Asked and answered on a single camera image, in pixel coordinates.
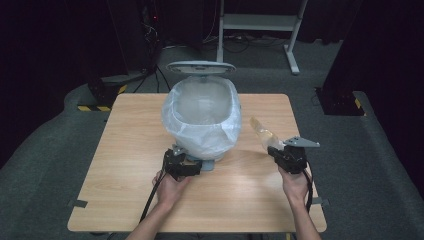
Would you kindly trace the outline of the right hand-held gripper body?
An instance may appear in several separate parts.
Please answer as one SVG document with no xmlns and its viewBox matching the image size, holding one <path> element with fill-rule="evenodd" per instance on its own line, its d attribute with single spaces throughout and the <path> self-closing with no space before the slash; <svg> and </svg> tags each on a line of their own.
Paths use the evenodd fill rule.
<svg viewBox="0 0 424 240">
<path fill-rule="evenodd" d="M 299 174 L 307 167 L 306 148 L 319 148 L 320 143 L 300 136 L 295 136 L 283 141 L 281 160 L 278 165 L 286 172 Z"/>
</svg>

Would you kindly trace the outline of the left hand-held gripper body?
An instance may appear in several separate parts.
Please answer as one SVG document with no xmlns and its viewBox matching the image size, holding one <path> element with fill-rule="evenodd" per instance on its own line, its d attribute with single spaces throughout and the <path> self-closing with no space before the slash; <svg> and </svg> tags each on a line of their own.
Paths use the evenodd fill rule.
<svg viewBox="0 0 424 240">
<path fill-rule="evenodd" d="M 163 169 L 171 175 L 175 180 L 181 177 L 181 170 L 186 159 L 186 150 L 175 144 L 172 145 L 163 157 Z"/>
</svg>

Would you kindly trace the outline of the clear plastic bag yellow contents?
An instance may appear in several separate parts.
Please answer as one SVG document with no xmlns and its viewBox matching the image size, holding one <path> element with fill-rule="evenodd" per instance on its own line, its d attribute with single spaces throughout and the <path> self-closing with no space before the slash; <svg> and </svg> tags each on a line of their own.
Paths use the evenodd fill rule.
<svg viewBox="0 0 424 240">
<path fill-rule="evenodd" d="M 260 139 L 261 145 L 265 150 L 269 147 L 276 148 L 277 150 L 283 150 L 285 144 L 279 140 L 276 134 L 264 127 L 255 117 L 251 117 L 249 120 L 250 126 Z"/>
</svg>

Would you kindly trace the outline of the person's right hand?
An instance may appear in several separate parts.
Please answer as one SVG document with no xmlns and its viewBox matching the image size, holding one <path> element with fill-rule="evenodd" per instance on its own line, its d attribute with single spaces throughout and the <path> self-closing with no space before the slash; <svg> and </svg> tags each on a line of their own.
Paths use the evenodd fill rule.
<svg viewBox="0 0 424 240">
<path fill-rule="evenodd" d="M 290 203 L 305 203 L 310 176 L 308 173 L 290 174 L 281 167 L 278 168 L 282 180 L 283 191 Z"/>
</svg>

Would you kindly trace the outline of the person's left hand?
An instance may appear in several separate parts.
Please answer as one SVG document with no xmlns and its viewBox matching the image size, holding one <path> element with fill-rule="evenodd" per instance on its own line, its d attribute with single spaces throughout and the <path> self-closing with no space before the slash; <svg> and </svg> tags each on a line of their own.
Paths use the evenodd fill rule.
<svg viewBox="0 0 424 240">
<path fill-rule="evenodd" d="M 191 177 L 180 177 L 175 180 L 172 176 L 159 171 L 153 178 L 152 183 L 158 184 L 156 208 L 163 211 L 171 211 L 180 200 L 186 186 L 191 182 Z"/>
</svg>

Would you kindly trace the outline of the black stand yellow striped base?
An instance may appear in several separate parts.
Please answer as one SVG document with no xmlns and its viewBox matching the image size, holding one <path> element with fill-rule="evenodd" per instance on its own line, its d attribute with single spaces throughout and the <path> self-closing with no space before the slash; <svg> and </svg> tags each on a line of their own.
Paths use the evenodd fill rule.
<svg viewBox="0 0 424 240">
<path fill-rule="evenodd" d="M 90 103 L 78 103 L 77 109 L 83 112 L 109 112 L 118 95 L 127 88 L 126 75 L 92 77 L 88 80 L 88 90 L 92 96 Z"/>
<path fill-rule="evenodd" d="M 316 88 L 315 93 L 325 115 L 365 116 L 366 113 L 358 98 L 352 93 L 338 95 L 334 92 Z"/>
</svg>

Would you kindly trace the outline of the white metal stand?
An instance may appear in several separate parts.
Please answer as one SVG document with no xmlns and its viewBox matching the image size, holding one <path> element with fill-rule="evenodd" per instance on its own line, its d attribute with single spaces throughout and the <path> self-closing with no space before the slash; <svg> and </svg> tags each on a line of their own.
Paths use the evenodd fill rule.
<svg viewBox="0 0 424 240">
<path fill-rule="evenodd" d="M 289 43 L 283 46 L 291 73 L 298 75 L 299 66 L 296 62 L 293 48 L 297 40 L 308 0 L 301 0 L 296 15 L 256 15 L 256 14 L 227 14 L 224 10 L 225 0 L 220 0 L 218 46 L 216 61 L 223 62 L 223 39 L 225 30 L 264 30 L 290 32 Z"/>
</svg>

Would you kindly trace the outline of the black equipment rack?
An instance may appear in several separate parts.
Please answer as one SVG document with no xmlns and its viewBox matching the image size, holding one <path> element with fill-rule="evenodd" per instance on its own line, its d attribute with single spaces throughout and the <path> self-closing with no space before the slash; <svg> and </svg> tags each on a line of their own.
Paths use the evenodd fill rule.
<svg viewBox="0 0 424 240">
<path fill-rule="evenodd" d="M 128 71 L 151 73 L 161 42 L 155 0 L 107 0 Z"/>
</svg>

